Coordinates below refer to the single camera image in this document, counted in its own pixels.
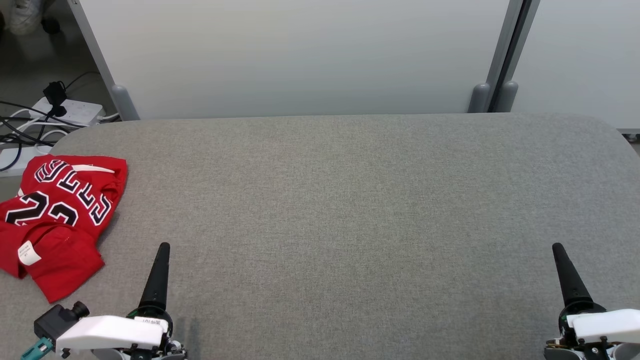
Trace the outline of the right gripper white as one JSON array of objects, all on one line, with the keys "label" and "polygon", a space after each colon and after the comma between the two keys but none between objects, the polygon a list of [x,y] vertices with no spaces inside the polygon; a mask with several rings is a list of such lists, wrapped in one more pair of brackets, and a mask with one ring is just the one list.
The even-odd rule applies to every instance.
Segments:
[{"label": "right gripper white", "polygon": [[558,338],[545,345],[547,360],[637,360],[640,315],[637,309],[607,311],[594,303],[561,243],[551,246],[564,309]]}]

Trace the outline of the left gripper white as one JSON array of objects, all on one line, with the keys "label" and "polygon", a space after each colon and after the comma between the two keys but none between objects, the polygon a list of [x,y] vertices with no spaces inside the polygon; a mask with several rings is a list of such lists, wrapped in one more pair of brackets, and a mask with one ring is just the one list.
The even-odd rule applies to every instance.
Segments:
[{"label": "left gripper white", "polygon": [[99,360],[187,360],[166,312],[169,269],[170,244],[161,243],[139,307],[125,317],[83,317],[55,340],[55,353],[64,359],[89,352]]}]

